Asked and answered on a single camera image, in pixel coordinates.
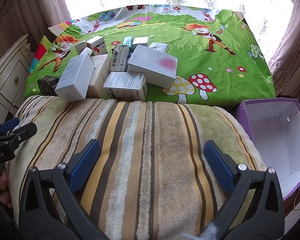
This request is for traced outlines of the left hand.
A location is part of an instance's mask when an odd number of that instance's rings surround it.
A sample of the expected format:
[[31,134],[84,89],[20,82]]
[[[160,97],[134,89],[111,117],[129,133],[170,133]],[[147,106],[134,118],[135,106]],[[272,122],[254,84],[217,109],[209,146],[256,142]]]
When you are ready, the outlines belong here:
[[5,169],[3,169],[2,175],[0,176],[0,190],[0,201],[12,209],[11,195],[8,188],[8,175]]

